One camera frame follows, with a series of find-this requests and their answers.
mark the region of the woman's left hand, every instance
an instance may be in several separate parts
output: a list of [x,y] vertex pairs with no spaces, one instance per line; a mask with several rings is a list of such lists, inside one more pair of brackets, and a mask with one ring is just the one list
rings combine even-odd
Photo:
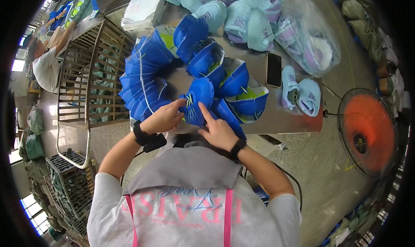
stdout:
[[178,113],[178,109],[185,105],[186,99],[178,99],[168,105],[160,107],[153,115],[149,116],[140,124],[141,131],[151,135],[171,130],[184,117],[183,113]]

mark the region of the woman's right hand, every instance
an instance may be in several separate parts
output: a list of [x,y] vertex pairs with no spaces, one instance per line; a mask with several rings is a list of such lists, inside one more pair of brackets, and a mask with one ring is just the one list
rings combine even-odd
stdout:
[[198,133],[202,135],[211,145],[230,152],[239,140],[232,128],[228,125],[228,123],[226,123],[225,120],[214,120],[203,103],[199,102],[199,108],[206,120],[206,126],[209,131],[199,129]]

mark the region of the person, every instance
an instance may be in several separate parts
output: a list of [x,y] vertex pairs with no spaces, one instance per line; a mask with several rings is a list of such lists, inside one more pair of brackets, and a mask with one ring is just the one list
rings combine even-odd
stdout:
[[71,22],[67,29],[64,31],[62,36],[59,38],[59,42],[55,47],[46,52],[45,44],[42,43],[39,39],[33,36],[33,34],[28,35],[24,41],[28,40],[28,52],[27,60],[33,63],[33,74],[39,83],[40,87],[43,89],[52,92],[59,92],[59,73],[60,73],[60,64],[56,57],[59,55],[59,52],[66,46],[68,39],[72,30],[76,27],[75,22]]
[[185,104],[178,99],[137,122],[104,157],[87,223],[90,245],[299,246],[300,204],[289,179],[224,120],[214,120],[201,102],[208,130],[199,134],[237,156],[270,195],[268,206],[240,175],[240,164],[202,146],[165,151],[141,168],[123,192],[120,178],[140,144],[152,140],[147,135],[153,138],[177,126],[184,116],[178,109]]

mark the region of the fan guard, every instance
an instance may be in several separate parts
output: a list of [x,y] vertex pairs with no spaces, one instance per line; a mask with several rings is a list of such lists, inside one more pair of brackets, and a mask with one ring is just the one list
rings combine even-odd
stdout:
[[337,111],[340,141],[357,170],[373,178],[385,176],[397,150],[393,111],[368,89],[352,89]]

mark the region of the black wristband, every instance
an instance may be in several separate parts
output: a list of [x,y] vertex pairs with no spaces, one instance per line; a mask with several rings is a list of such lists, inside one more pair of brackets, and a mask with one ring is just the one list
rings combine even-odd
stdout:
[[230,151],[230,157],[232,160],[237,160],[238,159],[238,153],[239,151],[241,151],[242,148],[244,148],[246,146],[246,141],[239,139],[235,146],[232,148],[232,150]]

